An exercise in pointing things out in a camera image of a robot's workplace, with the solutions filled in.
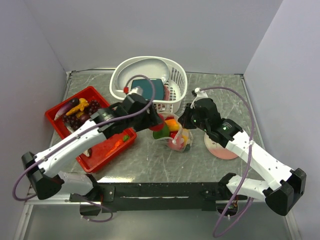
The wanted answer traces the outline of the clear dotted zip bag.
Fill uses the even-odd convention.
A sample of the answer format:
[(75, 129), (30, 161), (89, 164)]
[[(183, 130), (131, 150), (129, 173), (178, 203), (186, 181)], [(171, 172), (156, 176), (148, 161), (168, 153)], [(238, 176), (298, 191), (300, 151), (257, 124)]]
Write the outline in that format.
[[(168, 119), (175, 119), (178, 122), (178, 116), (173, 113), (160, 112), (158, 115), (164, 120), (165, 125), (165, 120)], [(156, 141), (157, 143), (161, 143), (168, 146), (171, 150), (177, 152), (186, 152), (190, 149), (193, 143), (193, 135), (190, 130), (183, 128), (180, 123), (179, 126), (179, 131), (170, 132), (170, 137), (163, 137), (160, 139), (154, 139), (152, 131), (151, 139)]]

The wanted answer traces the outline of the green bell pepper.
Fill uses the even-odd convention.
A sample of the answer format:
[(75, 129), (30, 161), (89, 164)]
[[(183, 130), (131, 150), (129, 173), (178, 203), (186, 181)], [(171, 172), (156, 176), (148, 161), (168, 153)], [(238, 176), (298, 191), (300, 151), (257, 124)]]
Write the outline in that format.
[(152, 136), (155, 140), (170, 137), (169, 127), (165, 124), (159, 131), (154, 131)]

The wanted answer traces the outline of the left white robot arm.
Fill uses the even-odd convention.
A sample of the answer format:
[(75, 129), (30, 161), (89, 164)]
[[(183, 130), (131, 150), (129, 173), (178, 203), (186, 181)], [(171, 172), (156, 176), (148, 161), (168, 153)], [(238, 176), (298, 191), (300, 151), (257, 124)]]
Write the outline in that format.
[(33, 154), (28, 151), (21, 160), (35, 197), (48, 199), (62, 189), (71, 194), (82, 195), (88, 201), (97, 199), (100, 189), (94, 178), (62, 172), (62, 167), (84, 151), (128, 128), (136, 132), (150, 129), (162, 129), (164, 120), (158, 115), (150, 100), (137, 93), (129, 93), (122, 102), (100, 108), (75, 132), (47, 150)]

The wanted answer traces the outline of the teal square plate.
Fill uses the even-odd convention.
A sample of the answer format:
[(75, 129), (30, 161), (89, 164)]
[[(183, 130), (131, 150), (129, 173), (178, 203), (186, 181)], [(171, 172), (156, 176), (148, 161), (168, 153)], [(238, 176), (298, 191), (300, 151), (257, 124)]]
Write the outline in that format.
[[(164, 100), (165, 98), (165, 86), (159, 78), (151, 79), (151, 82), (155, 88), (155, 97), (154, 100)], [(131, 84), (132, 88), (140, 87), (142, 89), (142, 96), (146, 100), (150, 100), (153, 94), (153, 90), (149, 81), (145, 78), (134, 79)]]

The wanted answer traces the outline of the pink plate in basket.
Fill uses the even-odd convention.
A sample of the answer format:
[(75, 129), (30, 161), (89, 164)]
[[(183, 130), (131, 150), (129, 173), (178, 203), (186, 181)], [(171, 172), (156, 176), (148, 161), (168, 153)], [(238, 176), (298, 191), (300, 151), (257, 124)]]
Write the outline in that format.
[(167, 85), (164, 85), (164, 101), (169, 101), (170, 100), (170, 89)]

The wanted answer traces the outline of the orange carrot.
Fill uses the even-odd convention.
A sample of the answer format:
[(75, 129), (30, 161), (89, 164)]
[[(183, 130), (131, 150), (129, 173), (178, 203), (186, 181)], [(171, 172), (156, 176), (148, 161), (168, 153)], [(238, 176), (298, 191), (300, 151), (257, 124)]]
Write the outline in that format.
[(114, 146), (106, 153), (105, 157), (107, 158), (109, 155), (111, 155), (113, 152), (115, 152), (122, 144), (127, 142), (130, 139), (129, 135), (123, 136), (121, 139), (119, 139)]

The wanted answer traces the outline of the white oval plate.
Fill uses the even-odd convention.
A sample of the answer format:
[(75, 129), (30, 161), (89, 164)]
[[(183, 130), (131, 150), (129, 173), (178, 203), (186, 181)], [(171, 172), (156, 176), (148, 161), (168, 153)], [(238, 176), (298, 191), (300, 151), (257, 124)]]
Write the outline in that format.
[(135, 75), (144, 75), (149, 79), (160, 79), (163, 84), (169, 80), (170, 71), (167, 64), (157, 58), (146, 58), (127, 64), (117, 74), (115, 85), (122, 90), (128, 80)]

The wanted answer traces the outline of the pink round plate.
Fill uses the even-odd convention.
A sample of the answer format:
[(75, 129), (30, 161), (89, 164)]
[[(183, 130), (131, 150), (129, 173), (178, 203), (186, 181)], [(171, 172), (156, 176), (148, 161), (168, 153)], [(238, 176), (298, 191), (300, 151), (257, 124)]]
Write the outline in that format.
[(235, 153), (223, 148), (220, 144), (211, 140), (206, 133), (204, 134), (204, 144), (208, 151), (219, 159), (233, 160), (238, 157)]

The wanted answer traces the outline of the white plastic basket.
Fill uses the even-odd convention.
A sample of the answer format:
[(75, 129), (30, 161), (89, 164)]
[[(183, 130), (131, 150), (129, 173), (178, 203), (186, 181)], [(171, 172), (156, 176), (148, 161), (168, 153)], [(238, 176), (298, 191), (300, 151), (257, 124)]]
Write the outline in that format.
[(164, 86), (168, 86), (170, 90), (170, 100), (155, 100), (153, 103), (158, 112), (171, 112), (176, 113), (180, 108), (182, 100), (186, 96), (187, 88), (188, 88), (188, 78), (184, 68), (178, 64), (177, 62), (159, 56), (136, 56), (129, 58), (122, 63), (120, 63), (116, 69), (114, 70), (109, 84), (109, 91), (111, 95), (118, 99), (123, 100), (125, 97), (124, 88), (118, 89), (115, 83), (118, 73), (122, 70), (126, 65), (132, 64), (139, 60), (144, 60), (147, 58), (155, 58), (164, 61), (169, 69), (169, 78), (168, 81), (163, 84)]

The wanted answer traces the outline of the orange ginger root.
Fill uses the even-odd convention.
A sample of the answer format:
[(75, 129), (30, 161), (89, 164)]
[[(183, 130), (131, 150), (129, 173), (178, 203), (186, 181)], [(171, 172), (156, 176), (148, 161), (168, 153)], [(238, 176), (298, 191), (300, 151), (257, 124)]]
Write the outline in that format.
[(86, 107), (88, 107), (90, 104), (85, 98), (79, 99), (79, 104), (70, 109), (65, 115), (71, 116), (73, 114), (76, 114), (77, 112), (82, 112)]

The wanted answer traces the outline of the red plastic tray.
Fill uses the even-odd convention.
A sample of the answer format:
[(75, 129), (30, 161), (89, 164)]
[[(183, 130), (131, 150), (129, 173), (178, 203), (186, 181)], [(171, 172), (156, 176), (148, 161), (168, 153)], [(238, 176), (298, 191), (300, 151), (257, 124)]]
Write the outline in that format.
[[(58, 105), (52, 107), (45, 112), (45, 117), (51, 123), (57, 134), (61, 139), (66, 138), (70, 135), (69, 131), (65, 127), (62, 118), (54, 120), (57, 111), (72, 98), (84, 98), (87, 101), (97, 100), (102, 108), (108, 107), (110, 104), (108, 101), (93, 87), (88, 86), (85, 89), (79, 91), (78, 93), (67, 98), (65, 101), (59, 103)], [(129, 135), (130, 139), (123, 143), (116, 151), (105, 157), (106, 153), (114, 146), (114, 144), (122, 139), (125, 135)], [(135, 141), (137, 134), (131, 128), (125, 129), (122, 133), (116, 134), (113, 137), (93, 146), (91, 157), (86, 157), (84, 154), (79, 155), (76, 160), (82, 169), (87, 173), (96, 173), (108, 164), (113, 158), (120, 155), (123, 151), (128, 149)]]

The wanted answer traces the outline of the purple eggplant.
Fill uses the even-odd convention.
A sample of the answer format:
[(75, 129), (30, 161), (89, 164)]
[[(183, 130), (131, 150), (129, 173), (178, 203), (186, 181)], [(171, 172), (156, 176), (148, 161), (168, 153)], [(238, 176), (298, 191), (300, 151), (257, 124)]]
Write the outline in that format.
[(80, 103), (80, 100), (78, 98), (72, 98), (67, 103), (65, 103), (55, 114), (54, 120), (56, 121), (61, 116), (66, 114), (68, 111), (70, 111), (72, 108), (76, 107)]

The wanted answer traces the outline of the purple grapes bunch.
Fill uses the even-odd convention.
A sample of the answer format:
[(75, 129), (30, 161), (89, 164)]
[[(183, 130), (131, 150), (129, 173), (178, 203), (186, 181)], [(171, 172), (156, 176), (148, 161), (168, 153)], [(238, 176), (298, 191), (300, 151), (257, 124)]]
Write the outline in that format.
[(77, 113), (72, 114), (70, 116), (67, 116), (66, 114), (64, 114), (62, 116), (62, 121), (63, 121), (64, 125), (66, 123), (69, 123), (70, 126), (73, 128), (73, 130), (76, 131), (87, 120), (90, 119), (91, 115), (96, 113), (101, 108), (100, 103), (95, 99), (88, 101), (88, 103), (89, 103), (89, 106), (86, 107), (83, 111), (78, 111)]

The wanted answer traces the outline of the white fish toy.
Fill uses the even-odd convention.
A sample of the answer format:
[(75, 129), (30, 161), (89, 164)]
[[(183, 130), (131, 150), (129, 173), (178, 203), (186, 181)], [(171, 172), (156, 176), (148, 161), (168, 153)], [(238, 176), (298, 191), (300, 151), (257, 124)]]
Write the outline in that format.
[[(75, 132), (69, 123), (66, 123), (64, 126), (67, 128), (67, 130), (69, 131), (70, 134), (72, 134), (72, 133)], [(91, 149), (91, 148), (88, 148), (87, 150), (85, 150), (85, 151), (83, 152), (83, 154), (84, 154), (86, 157), (90, 158), (90, 157), (92, 156), (92, 152), (93, 152), (92, 149)]]

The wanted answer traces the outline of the black mounting base bar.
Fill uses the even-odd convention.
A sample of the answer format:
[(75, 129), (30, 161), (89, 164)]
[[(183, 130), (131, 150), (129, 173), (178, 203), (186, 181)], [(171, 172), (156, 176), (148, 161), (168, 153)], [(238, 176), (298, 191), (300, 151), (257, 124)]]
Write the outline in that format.
[(72, 203), (90, 200), (102, 211), (193, 210), (215, 211), (231, 191), (218, 182), (115, 182), (77, 184), (69, 189)]

